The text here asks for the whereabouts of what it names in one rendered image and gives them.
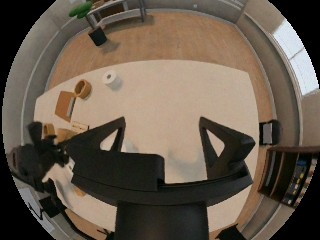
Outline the brown cardboard carton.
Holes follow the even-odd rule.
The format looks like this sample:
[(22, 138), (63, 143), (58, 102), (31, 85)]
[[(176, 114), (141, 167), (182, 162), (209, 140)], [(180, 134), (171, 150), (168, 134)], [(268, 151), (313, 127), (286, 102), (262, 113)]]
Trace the brown cardboard carton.
[[(64, 132), (63, 132), (64, 131)], [(62, 128), (56, 128), (56, 131), (55, 131), (55, 143), (56, 142), (60, 142), (60, 141), (64, 141), (64, 140), (68, 140), (68, 139), (71, 139), (72, 136), (75, 136), (76, 133), (73, 132), (73, 131), (69, 131), (68, 129), (62, 129)], [(63, 146), (63, 152), (66, 152), (65, 151), (65, 147), (67, 145)]]
[(81, 189), (77, 188), (75, 185), (72, 185), (73, 189), (75, 190), (77, 196), (85, 196), (87, 193), (83, 192)]

